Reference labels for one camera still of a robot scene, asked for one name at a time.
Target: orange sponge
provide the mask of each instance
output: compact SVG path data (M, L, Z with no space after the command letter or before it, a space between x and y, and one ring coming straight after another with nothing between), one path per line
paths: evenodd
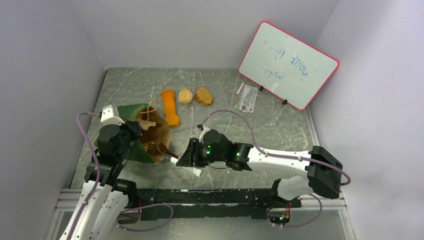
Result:
M169 127L177 127L180 125L180 117L177 115L177 107L175 105L175 93L171 89L166 89L160 93L162 96L163 114L165 114L165 119L169 124Z

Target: marble tabletop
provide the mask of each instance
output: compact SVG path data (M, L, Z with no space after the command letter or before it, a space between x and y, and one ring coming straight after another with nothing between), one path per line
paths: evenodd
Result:
M259 87L239 74L237 69L193 69L193 68L121 68L107 70L103 86L95 107L100 112L104 106L148 103L154 91L179 90L185 87L207 86L220 83L232 110L238 111L240 96L236 96L241 83ZM242 113L254 128L256 141L261 147L284 151L310 150L313 139L307 111L300 111L291 105L282 105L281 99L270 92L258 92L253 113ZM208 127L224 133L232 142L252 143L248 126L238 116L226 121L207 124ZM94 141L102 127L94 118L88 130L88 137ZM188 142L190 137L199 137L200 130L194 127L171 131L172 139ZM170 150L181 155L185 147L178 141L171 141ZM80 188L86 167L91 160L90 150L85 143L71 184ZM214 163L214 167L225 167ZM120 179L134 181L138 188L270 188L278 178L290 178L288 173L274 170L234 171L232 169L202 169L200 177L169 161L160 164L129 161L119 175Z

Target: white wall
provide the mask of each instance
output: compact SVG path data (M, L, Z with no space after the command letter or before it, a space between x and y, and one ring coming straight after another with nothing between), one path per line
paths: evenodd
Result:
M104 73L68 1L0 0L0 239L44 239Z
M238 68L263 20L314 44L339 0L71 0L108 67Z
M312 102L351 175L358 240L424 239L424 1L340 0L317 46L340 68Z

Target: whiteboard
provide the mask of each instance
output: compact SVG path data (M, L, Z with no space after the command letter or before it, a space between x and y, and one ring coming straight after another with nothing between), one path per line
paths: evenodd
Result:
M303 110L338 67L335 58L264 21L238 71Z

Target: marker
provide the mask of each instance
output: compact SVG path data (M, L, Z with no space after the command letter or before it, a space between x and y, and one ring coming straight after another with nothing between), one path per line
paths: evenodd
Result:
M237 92L235 93L236 96L239 95L240 91L242 90L243 86L245 85L244 82L241 83L240 87L238 88Z

